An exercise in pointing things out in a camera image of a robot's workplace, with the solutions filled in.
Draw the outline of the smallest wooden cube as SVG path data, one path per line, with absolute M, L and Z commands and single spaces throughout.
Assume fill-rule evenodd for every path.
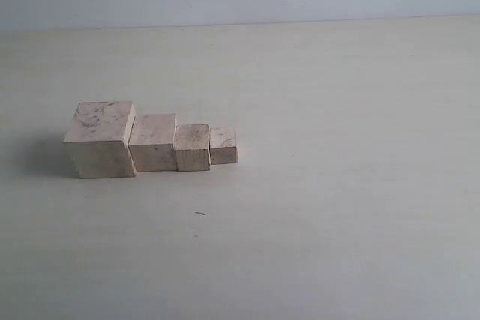
M 210 158 L 213 165 L 238 162 L 238 147 L 234 127 L 210 129 Z

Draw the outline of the third largest wooden cube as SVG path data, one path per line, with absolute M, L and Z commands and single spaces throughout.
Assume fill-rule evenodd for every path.
M 173 150 L 180 172 L 210 170 L 210 126 L 183 124 L 175 129 Z

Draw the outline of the second largest wooden cube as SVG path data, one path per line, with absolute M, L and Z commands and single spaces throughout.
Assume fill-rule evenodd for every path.
M 175 114 L 135 117 L 128 146 L 138 172 L 177 170 L 173 149 L 176 126 Z

